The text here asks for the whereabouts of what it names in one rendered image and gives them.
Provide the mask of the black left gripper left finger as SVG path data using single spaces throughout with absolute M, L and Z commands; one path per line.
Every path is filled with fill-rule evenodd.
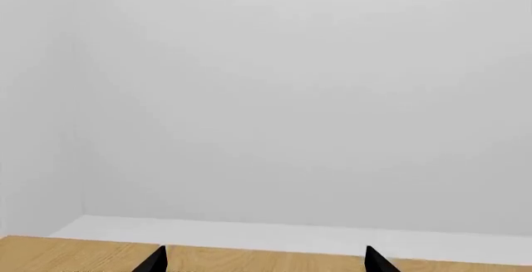
M 135 267 L 135 272 L 166 272 L 167 254 L 165 246 L 160 246 L 150 256 Z

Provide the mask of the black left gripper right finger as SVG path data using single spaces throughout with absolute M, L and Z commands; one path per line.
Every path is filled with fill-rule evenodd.
M 372 246 L 366 247 L 364 266 L 366 272 L 401 272 L 391 261 L 382 256 Z

